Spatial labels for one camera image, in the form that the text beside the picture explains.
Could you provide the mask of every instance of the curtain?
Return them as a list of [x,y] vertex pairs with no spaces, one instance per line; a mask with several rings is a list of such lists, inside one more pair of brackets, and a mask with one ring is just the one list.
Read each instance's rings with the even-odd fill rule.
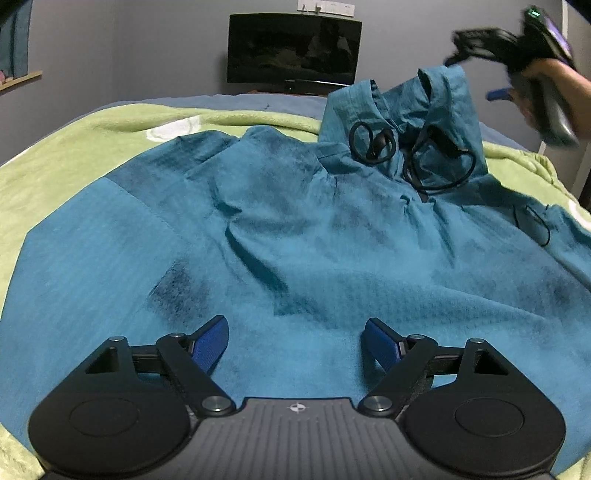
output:
[[5,77],[28,73],[29,25],[33,0],[27,0],[0,25],[0,70]]

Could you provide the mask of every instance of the black cord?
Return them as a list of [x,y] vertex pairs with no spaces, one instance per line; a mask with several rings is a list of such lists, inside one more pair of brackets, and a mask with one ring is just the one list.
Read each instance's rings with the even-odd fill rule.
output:
[[[369,147],[365,155],[362,155],[355,146],[355,134],[359,127],[365,128],[369,135]],[[392,129],[385,128],[374,137],[374,133],[369,124],[360,121],[356,122],[349,131],[349,148],[351,149],[351,153],[355,160],[373,167],[390,160],[396,153],[397,145]],[[387,149],[387,153],[384,157],[380,158],[380,154],[384,148]]]
[[[540,221],[540,223],[542,225],[544,225],[544,227],[546,228],[546,231],[548,232],[548,240],[546,240],[546,243],[544,243],[544,245],[540,245],[542,248],[543,247],[547,247],[548,244],[550,243],[550,238],[551,238],[551,231],[550,231],[550,227],[548,226],[548,224],[544,221],[544,219],[538,214],[538,212],[536,212],[532,207],[530,207],[529,205],[525,205],[525,211],[529,210],[530,212],[532,212],[534,215],[536,215],[536,217],[538,218],[538,220]],[[513,218],[515,219],[515,226],[521,230],[521,227],[519,226],[519,220],[517,219],[517,207],[515,205],[513,205]]]
[[[418,180],[417,168],[415,165],[415,155],[418,150],[420,150],[428,141],[432,141],[437,146],[437,149],[440,150],[444,155],[450,158],[460,158],[463,155],[470,155],[472,158],[472,163],[468,171],[458,180],[455,180],[451,183],[447,183],[445,185],[436,185],[434,187],[425,187],[422,183]],[[402,177],[404,180],[410,183],[413,188],[419,193],[428,193],[428,192],[439,192],[441,190],[447,190],[457,187],[458,185],[464,183],[474,169],[476,168],[477,163],[476,155],[466,148],[459,148],[453,141],[451,141],[442,130],[435,127],[434,125],[430,125],[427,128],[427,136],[423,139],[419,144],[415,145],[410,152],[410,156],[408,161],[405,161],[402,167]]]

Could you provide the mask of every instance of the wooden shelf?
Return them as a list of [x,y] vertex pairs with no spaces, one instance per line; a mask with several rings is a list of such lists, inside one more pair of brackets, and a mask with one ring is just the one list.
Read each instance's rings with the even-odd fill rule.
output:
[[41,70],[38,72],[31,72],[31,73],[25,75],[24,77],[20,77],[20,78],[11,80],[10,82],[3,83],[0,85],[0,92],[2,90],[7,90],[9,88],[12,88],[12,87],[18,85],[19,83],[28,82],[29,80],[36,79],[37,77],[40,77],[42,74],[43,74],[43,72]]

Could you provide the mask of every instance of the blue handle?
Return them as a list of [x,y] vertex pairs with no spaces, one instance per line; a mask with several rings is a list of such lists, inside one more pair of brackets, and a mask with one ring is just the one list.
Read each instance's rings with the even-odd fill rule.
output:
[[511,95],[509,94],[509,88],[501,88],[498,90],[493,90],[486,94],[486,99],[489,102],[494,102],[496,100],[511,100]]

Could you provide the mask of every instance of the power outlet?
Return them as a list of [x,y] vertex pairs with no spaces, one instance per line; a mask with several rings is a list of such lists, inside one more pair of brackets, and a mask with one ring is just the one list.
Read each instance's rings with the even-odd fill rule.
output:
[[355,6],[330,2],[326,0],[298,0],[298,12],[315,12],[319,14],[342,15],[344,17],[355,16]]

